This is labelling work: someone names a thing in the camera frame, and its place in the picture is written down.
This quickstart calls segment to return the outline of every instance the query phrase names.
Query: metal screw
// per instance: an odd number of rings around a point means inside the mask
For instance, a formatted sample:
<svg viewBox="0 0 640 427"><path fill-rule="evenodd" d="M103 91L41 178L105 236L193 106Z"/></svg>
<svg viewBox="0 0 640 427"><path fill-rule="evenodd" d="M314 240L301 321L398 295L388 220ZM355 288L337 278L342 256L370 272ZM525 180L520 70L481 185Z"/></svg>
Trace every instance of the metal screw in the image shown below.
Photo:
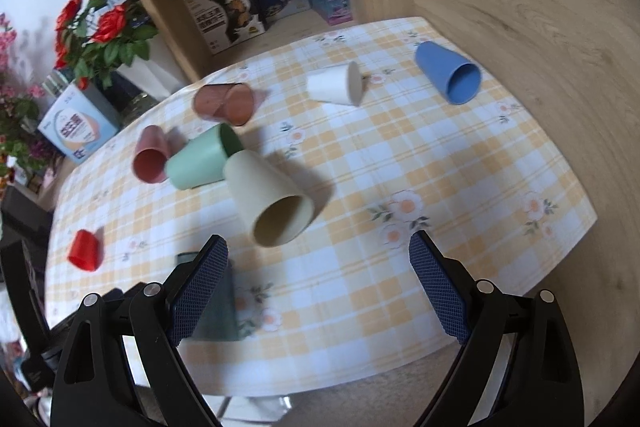
<svg viewBox="0 0 640 427"><path fill-rule="evenodd" d="M98 301L98 296L95 293L89 293L83 300L82 304L85 306L93 306Z"/></svg>
<svg viewBox="0 0 640 427"><path fill-rule="evenodd" d="M494 285L491 284L489 281L478 281L478 284L476 284L476 288L478 288L478 291L480 293L493 293L494 292Z"/></svg>
<svg viewBox="0 0 640 427"><path fill-rule="evenodd" d="M157 282L152 282L151 284L147 284L143 291L147 297L153 297L160 293L160 285Z"/></svg>
<svg viewBox="0 0 640 427"><path fill-rule="evenodd" d="M556 300L553 293L551 293L549 290L542 290L542 292L540 292L540 298L543 301L548 302L549 304Z"/></svg>

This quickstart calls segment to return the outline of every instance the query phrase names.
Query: small red cup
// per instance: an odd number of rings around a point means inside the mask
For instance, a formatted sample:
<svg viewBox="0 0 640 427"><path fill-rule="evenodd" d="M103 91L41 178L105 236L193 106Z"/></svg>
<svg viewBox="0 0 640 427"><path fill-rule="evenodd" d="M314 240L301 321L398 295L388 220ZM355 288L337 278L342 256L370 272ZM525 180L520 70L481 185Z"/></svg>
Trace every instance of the small red cup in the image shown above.
<svg viewBox="0 0 640 427"><path fill-rule="evenodd" d="M166 179L164 165L171 158L169 142L157 125L145 127L136 145L131 165L133 174L144 183L162 183Z"/></svg>
<svg viewBox="0 0 640 427"><path fill-rule="evenodd" d="M193 110L203 120L240 127L254 115L254 92L246 84L207 84L193 97Z"/></svg>
<svg viewBox="0 0 640 427"><path fill-rule="evenodd" d="M67 258L71 264L81 270L96 271L102 264L97 237L87 230L78 230Z"/></svg>

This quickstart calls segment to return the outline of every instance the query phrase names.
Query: textured blue pad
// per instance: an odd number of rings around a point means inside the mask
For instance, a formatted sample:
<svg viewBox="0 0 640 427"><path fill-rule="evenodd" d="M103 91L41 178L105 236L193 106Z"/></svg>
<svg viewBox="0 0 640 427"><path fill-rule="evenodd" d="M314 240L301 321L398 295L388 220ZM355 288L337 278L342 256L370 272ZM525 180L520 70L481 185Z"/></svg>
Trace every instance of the textured blue pad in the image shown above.
<svg viewBox="0 0 640 427"><path fill-rule="evenodd" d="M170 310L172 327L166 334L172 346L177 347L182 339L193 334L202 311L225 274L228 254L226 241L220 237L200 260L200 265L174 300Z"/></svg>
<svg viewBox="0 0 640 427"><path fill-rule="evenodd" d="M409 242L409 261L445 332L465 344L471 335L466 325L465 301L418 233Z"/></svg>

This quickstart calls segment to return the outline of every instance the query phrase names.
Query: shelf board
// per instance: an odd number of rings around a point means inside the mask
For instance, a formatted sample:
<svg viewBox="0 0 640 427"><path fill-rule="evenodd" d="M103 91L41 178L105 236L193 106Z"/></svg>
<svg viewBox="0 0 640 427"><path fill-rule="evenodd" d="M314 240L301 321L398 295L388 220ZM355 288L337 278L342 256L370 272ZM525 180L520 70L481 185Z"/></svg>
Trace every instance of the shelf board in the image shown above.
<svg viewBox="0 0 640 427"><path fill-rule="evenodd" d="M320 33L336 31L355 26L355 21L329 26L321 16L313 10L307 10L274 22L263 34L240 42L228 50L211 57L210 73L231 66L236 62L247 60L264 52L268 52Z"/></svg>

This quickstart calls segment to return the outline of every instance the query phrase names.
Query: light green cup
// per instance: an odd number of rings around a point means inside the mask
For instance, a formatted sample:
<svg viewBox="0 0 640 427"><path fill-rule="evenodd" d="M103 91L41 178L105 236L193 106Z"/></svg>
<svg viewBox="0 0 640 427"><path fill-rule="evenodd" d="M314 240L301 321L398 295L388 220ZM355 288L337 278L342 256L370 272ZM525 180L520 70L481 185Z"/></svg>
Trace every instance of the light green cup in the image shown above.
<svg viewBox="0 0 640 427"><path fill-rule="evenodd" d="M222 181L226 161L243 150L242 142L226 123L220 123L195 137L164 166L171 184L178 190Z"/></svg>

